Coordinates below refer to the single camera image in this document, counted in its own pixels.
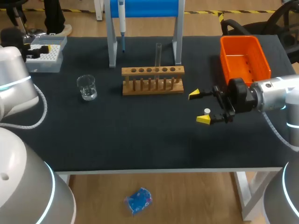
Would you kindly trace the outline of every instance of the table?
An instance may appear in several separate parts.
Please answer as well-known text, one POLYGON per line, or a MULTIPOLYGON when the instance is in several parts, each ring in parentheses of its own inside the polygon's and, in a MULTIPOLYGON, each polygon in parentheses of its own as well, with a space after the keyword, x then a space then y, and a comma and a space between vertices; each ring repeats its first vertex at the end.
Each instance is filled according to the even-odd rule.
MULTIPOLYGON (((258 39, 272 77, 295 74, 276 36, 258 39)), ((183 38, 184 94, 123 97, 121 67, 152 66, 157 42, 163 44, 161 65, 173 65, 171 38, 128 37, 126 53, 118 49, 118 66, 110 69, 105 38, 68 38, 60 73, 32 74, 48 101, 46 120, 33 130, 11 130, 54 171, 68 175, 278 171, 295 155, 258 112, 239 114, 230 124, 195 122, 205 108, 220 112, 213 97, 188 101, 188 94, 196 88, 221 84, 219 36, 183 38), (76 87, 77 77, 83 74, 96 78, 98 97, 92 102, 83 102, 76 87)), ((42 111, 39 103, 4 122, 33 124, 42 111)), ((285 111, 268 115, 288 139, 285 111)), ((245 220, 255 215, 260 192, 274 174, 263 173, 258 185, 248 185, 246 180, 243 186, 245 173, 235 173, 245 220)))

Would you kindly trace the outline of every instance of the yellow black tape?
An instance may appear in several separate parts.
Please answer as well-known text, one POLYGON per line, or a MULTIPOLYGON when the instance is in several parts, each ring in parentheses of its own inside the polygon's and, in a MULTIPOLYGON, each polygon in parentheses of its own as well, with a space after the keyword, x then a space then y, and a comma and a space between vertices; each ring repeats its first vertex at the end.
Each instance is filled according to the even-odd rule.
POLYGON ((207 11, 186 11, 185 14, 224 14, 224 13, 274 13, 275 10, 227 10, 227 11, 218 11, 218 10, 207 10, 207 11))
MULTIPOLYGON (((27 12, 43 12, 45 11, 44 8, 26 8, 23 9, 27 12)), ((62 9, 63 12, 71 12, 71 13, 95 13, 95 11, 89 11, 89 10, 79 10, 79 9, 62 9)), ((275 10, 265 10, 265 11, 255 11, 255 10, 227 10, 227 11, 218 11, 218 10, 207 10, 207 11, 185 11, 185 14, 224 14, 224 13, 274 13, 275 10)))
POLYGON ((219 18, 220 23, 224 20, 223 16, 224 16, 224 13, 218 13, 218 18, 219 18))
MULTIPOLYGON (((24 8, 23 11, 25 12, 44 12, 44 8, 24 8)), ((95 11, 89 10, 79 10, 79 9, 62 9, 63 12, 70 12, 70 13, 95 13, 95 11)))

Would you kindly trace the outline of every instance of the wooden floor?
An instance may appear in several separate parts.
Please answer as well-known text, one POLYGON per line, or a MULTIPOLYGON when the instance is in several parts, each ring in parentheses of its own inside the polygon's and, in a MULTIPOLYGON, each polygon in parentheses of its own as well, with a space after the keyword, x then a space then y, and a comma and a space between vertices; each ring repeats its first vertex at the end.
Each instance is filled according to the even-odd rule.
MULTIPOLYGON (((62 8, 94 10, 93 0, 60 0, 62 8)), ((186 0, 186 11, 199 10, 275 10, 280 0, 186 0)), ((30 0, 25 8, 43 8, 39 0, 30 0)), ((43 28, 44 12, 26 12, 29 28, 43 28)), ((105 22, 94 14, 65 13, 73 27, 72 36, 106 36, 105 22)), ((271 14, 225 14, 240 24, 266 21, 271 14)), ((11 26, 0 12, 0 30, 11 26)), ((119 22, 115 20, 119 35, 119 22)), ((127 19, 126 36, 170 36, 173 18, 127 19)), ((184 35, 221 35, 217 16, 185 15, 184 35)), ((294 65, 299 73, 299 65, 294 65)), ((76 175, 70 187, 77 202, 76 224, 243 224, 235 181, 230 173, 76 175), (145 211, 132 217, 123 203, 140 187, 153 197, 145 211)), ((252 222, 264 224, 262 216, 252 222)))

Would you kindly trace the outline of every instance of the test tube rack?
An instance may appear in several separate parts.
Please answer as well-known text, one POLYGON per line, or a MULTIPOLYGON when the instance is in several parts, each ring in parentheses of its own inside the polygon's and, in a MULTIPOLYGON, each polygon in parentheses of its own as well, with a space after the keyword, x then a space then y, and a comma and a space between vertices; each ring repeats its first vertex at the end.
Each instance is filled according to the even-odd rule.
POLYGON ((122 68, 121 75, 125 77, 122 83, 122 94, 126 96, 183 93, 182 75, 184 74, 183 66, 122 68), (144 76, 152 76, 152 78, 144 79, 144 76))

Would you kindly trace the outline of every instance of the white cable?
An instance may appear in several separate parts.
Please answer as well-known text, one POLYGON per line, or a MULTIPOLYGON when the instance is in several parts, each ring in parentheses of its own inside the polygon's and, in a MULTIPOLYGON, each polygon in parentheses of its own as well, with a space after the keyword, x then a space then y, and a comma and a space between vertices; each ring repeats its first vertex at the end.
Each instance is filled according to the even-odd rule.
POLYGON ((13 124, 6 124, 6 123, 0 123, 0 127, 12 127, 12 128, 18 128, 18 129, 33 129, 36 128, 37 126, 39 126, 43 120, 45 119, 46 115, 47 115, 47 111, 48 111, 48 105, 47 105, 47 100, 46 97, 44 96, 43 92, 34 84, 34 87, 36 89, 36 91, 39 93, 39 95, 42 98, 43 101, 43 115, 42 117, 39 119, 39 121, 34 124, 34 125, 30 125, 30 126, 24 126, 24 125, 13 125, 13 124))
POLYGON ((270 119, 268 118, 267 114, 265 112, 262 112, 263 117, 266 119, 268 125, 270 126, 270 128, 272 129, 272 131, 274 132, 274 134, 289 148, 291 148, 292 150, 294 150, 295 152, 299 151, 299 147, 296 146, 292 146, 289 142, 287 142, 279 133, 278 131, 275 129, 274 125, 272 124, 272 122, 270 121, 270 119))

